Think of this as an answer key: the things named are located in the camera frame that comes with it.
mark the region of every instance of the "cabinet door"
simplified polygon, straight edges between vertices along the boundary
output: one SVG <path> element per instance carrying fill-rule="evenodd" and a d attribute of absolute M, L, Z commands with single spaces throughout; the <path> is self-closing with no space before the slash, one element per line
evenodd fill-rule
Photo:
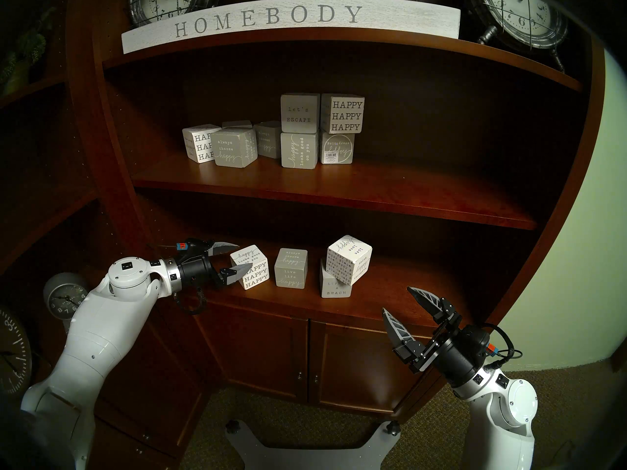
<path fill-rule="evenodd" d="M 87 462 L 88 470 L 166 470 L 174 468 L 175 463 L 175 458 L 138 443 L 96 418 L 92 452 Z"/>
<path fill-rule="evenodd" d="M 312 321 L 310 356 L 309 401 L 333 407 L 393 414 L 421 376 L 392 352 L 385 331 Z"/>
<path fill-rule="evenodd" d="M 177 457 L 193 430 L 190 422 L 203 409 L 203 392 L 198 374 L 177 351 L 176 339 L 161 327 L 157 330 L 155 315 L 111 371 L 100 397 L 141 428 L 141 434 L 131 436 Z M 117 425 L 108 420 L 110 412 L 96 415 Z"/>
<path fill-rule="evenodd" d="M 214 304 L 195 318 L 227 382 L 307 401 L 307 320 Z"/>

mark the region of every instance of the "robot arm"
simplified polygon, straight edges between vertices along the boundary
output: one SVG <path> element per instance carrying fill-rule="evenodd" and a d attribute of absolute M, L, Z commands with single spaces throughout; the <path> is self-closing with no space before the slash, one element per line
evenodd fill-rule
<path fill-rule="evenodd" d="M 175 258 L 145 261 L 123 258 L 76 310 L 65 348 L 50 376 L 30 387 L 21 408 L 36 420 L 39 437 L 54 440 L 71 452 L 75 467 L 86 466 L 95 422 L 93 407 L 105 378 L 129 352 L 158 298 L 212 280 L 232 284 L 252 267 L 242 264 L 216 271 L 209 257 L 237 247 L 188 239 L 177 245 Z M 205 306 L 202 295 L 198 310 Z"/>
<path fill-rule="evenodd" d="M 453 394 L 470 405 L 470 425 L 461 467 L 483 470 L 529 470 L 534 452 L 531 421 L 537 411 L 534 387 L 523 379 L 511 380 L 500 367 L 514 355 L 509 338 L 508 356 L 485 364 L 490 336 L 479 327 L 460 330 L 461 315 L 445 298 L 408 287 L 416 301 L 439 324 L 424 346 L 401 322 L 383 309 L 383 321 L 394 353 L 417 374 L 431 364 L 446 377 Z"/>

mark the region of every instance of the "shelf board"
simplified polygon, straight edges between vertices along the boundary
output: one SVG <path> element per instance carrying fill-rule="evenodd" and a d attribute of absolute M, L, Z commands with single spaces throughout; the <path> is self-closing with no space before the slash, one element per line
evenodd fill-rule
<path fill-rule="evenodd" d="M 48 87 L 62 84 L 64 82 L 65 74 L 52 75 L 50 77 L 38 80 L 37 82 L 33 82 L 32 84 L 24 86 L 22 87 L 22 89 L 15 91 L 13 94 L 0 97 L 0 109 L 7 107 L 11 103 L 19 101 L 20 99 L 29 96 L 30 94 L 34 94 L 36 92 L 39 92 L 40 90 L 47 89 Z"/>
<path fill-rule="evenodd" d="M 222 290 L 206 288 L 207 300 L 217 304 L 245 306 L 270 313 L 288 313 L 293 317 L 312 318 L 323 312 L 325 320 L 338 318 L 341 323 L 347 317 L 366 318 L 378 323 L 382 320 L 381 308 L 388 309 L 399 321 L 417 327 L 430 327 L 425 335 L 436 327 L 430 315 L 407 292 L 407 286 L 415 286 L 445 296 L 463 317 L 463 325 L 472 323 L 463 291 L 457 279 L 445 267 L 434 262 L 396 259 L 374 253 L 370 267 L 352 287 L 349 298 L 322 298 L 320 295 L 320 259 L 326 249 L 311 246 L 285 246 L 280 243 L 251 239 L 227 239 L 240 246 L 256 244 L 268 258 L 270 279 L 244 290 L 239 283 Z M 305 288 L 280 288 L 274 277 L 274 264 L 281 247 L 307 249 L 308 269 Z M 216 269 L 230 267 L 227 254 L 212 258 Z M 191 297 L 195 293 L 188 291 Z"/>
<path fill-rule="evenodd" d="M 220 35 L 208 35 L 144 48 L 105 60 L 102 65 L 105 69 L 111 69 L 147 58 L 201 48 L 239 45 L 244 43 L 300 40 L 365 41 L 447 50 L 485 58 L 526 70 L 555 81 L 577 92 L 582 92 L 583 90 L 581 82 L 570 76 L 562 74 L 534 60 L 498 48 L 437 35 L 367 28 L 277 28 L 271 30 L 248 30 L 223 33 Z"/>
<path fill-rule="evenodd" d="M 314 170 L 283 168 L 259 156 L 244 169 L 197 164 L 177 153 L 133 176 L 154 189 L 290 200 L 533 230 L 536 222 L 499 186 L 408 162 L 354 159 Z"/>
<path fill-rule="evenodd" d="M 3 211 L 0 275 L 36 241 L 95 199 L 93 189 L 29 185 L 28 192 L 21 192 L 19 202 Z"/>

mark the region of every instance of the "wall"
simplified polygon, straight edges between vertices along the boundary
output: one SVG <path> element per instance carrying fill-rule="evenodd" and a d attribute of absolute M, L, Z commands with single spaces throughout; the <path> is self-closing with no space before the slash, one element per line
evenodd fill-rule
<path fill-rule="evenodd" d="M 588 172 L 549 254 L 499 327 L 524 357 L 508 370 L 609 357 L 627 336 L 627 78 L 606 52 L 603 115 Z M 498 348 L 505 342 L 493 334 Z"/>

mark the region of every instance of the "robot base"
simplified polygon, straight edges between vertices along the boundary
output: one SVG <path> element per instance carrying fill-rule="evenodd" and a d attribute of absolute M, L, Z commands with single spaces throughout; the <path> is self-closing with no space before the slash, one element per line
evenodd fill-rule
<path fill-rule="evenodd" d="M 240 454 L 246 470 L 365 470 L 380 469 L 381 462 L 399 440 L 400 431 L 388 432 L 382 423 L 361 448 L 304 450 L 267 448 L 243 421 L 229 421 L 226 438 Z"/>

